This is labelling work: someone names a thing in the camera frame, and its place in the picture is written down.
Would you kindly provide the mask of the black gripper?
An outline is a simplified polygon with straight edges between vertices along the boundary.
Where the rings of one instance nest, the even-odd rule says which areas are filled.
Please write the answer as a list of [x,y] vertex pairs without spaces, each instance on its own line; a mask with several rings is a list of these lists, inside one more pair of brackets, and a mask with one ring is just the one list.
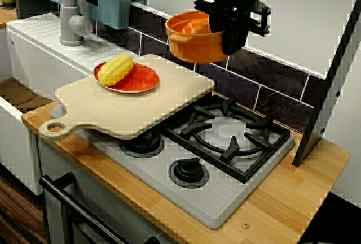
[[[207,13],[212,33],[222,33],[222,52],[232,55],[245,46],[248,31],[260,36],[270,32],[271,9],[260,0],[195,0],[195,9]],[[229,23],[235,28],[226,29]]]

